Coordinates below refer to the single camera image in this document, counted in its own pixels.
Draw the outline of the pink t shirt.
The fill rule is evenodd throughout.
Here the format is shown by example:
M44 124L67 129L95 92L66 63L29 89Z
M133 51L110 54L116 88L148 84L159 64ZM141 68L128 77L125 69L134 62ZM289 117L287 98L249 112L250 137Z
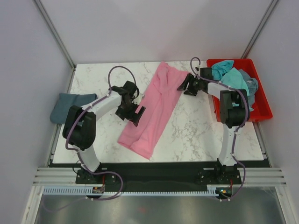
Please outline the pink t shirt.
M138 110L145 110L138 126L127 123L117 142L145 159L150 159L172 112L181 96L177 88L183 83L187 71L161 62L145 91Z

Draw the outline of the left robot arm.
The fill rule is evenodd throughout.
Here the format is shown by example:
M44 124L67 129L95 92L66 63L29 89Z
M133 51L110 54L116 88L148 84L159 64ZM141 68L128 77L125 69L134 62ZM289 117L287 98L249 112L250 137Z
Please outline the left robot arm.
M84 106L71 106L63 129L65 147L77 152L81 166L87 170L86 178L91 183L99 183L103 173L98 169L100 161L93 143L96 138L96 123L106 113L116 109L115 114L122 120L138 126L145 107L140 109L142 99L135 83L127 81L122 87L112 86L109 92Z

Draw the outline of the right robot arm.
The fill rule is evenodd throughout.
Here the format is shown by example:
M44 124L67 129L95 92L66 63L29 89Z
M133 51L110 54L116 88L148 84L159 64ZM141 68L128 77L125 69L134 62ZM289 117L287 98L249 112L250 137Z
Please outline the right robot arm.
M214 171L214 178L218 183L223 184L231 178L227 168L239 163L235 155L238 137L250 117L250 111L245 89L230 87L220 81L212 80L212 77L211 68L200 68L200 75L187 74L177 90L190 96L196 96L198 91L203 91L219 99L223 138L221 152L217 158L221 168Z

